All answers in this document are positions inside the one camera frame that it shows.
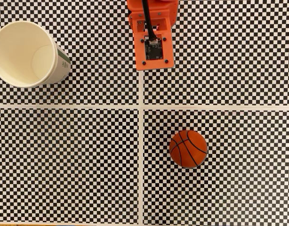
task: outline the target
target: orange 3d-printed mount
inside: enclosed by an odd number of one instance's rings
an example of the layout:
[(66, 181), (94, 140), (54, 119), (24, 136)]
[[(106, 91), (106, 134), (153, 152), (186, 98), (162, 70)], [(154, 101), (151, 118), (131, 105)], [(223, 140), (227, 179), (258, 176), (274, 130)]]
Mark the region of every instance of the orange 3d-printed mount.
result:
[(148, 0), (151, 24), (157, 42), (149, 42), (142, 0), (127, 0), (133, 30), (137, 70), (174, 67), (171, 28), (176, 23), (179, 0)]

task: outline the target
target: paper cup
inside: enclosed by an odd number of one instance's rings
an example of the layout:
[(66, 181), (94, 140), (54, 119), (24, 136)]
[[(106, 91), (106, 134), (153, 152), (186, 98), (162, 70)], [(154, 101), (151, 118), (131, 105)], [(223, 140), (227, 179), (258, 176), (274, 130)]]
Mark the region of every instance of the paper cup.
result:
[(64, 80), (68, 55), (39, 25), (17, 21), (0, 30), (0, 77), (16, 87), (36, 87)]

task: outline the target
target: checkerboard pattern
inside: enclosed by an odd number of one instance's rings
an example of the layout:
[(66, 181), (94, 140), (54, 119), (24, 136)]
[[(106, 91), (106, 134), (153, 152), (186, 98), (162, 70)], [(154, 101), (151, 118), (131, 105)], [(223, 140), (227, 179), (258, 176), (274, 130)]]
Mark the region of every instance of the checkerboard pattern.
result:
[(289, 104), (289, 0), (180, 0), (176, 66), (145, 72), (145, 104)]
[[(169, 155), (184, 129), (209, 147), (196, 169)], [(289, 112), (145, 111), (144, 223), (289, 226)]]
[(137, 223), (138, 110), (0, 110), (0, 221)]
[[(72, 72), (59, 84), (21, 89), (0, 79), (0, 104), (136, 104), (138, 76), (132, 66), (132, 34), (125, 14), (120, 14), (127, 11), (125, 1), (115, 1), (117, 8), (113, 1), (103, 2), (110, 8), (102, 10), (96, 0), (0, 0), (0, 29), (17, 20), (35, 22), (53, 36), (72, 61)], [(105, 18), (104, 24), (98, 17)], [(124, 37), (120, 34), (123, 27), (128, 31)], [(105, 32), (117, 37), (117, 45), (106, 42)]]

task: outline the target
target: circuit board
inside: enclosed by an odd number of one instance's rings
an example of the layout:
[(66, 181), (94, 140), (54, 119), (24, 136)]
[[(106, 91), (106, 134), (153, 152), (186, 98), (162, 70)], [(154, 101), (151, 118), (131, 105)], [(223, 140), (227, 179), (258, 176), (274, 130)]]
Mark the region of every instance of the circuit board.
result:
[(146, 60), (160, 60), (163, 59), (162, 41), (145, 41), (145, 57)]

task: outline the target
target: basketball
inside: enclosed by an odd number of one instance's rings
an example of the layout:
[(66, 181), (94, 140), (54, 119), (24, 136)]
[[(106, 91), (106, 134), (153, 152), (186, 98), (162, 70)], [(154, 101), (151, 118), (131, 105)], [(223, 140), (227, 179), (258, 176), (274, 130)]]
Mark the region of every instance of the basketball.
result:
[(195, 168), (204, 162), (208, 148), (201, 134), (192, 130), (182, 130), (171, 139), (169, 153), (179, 166)]

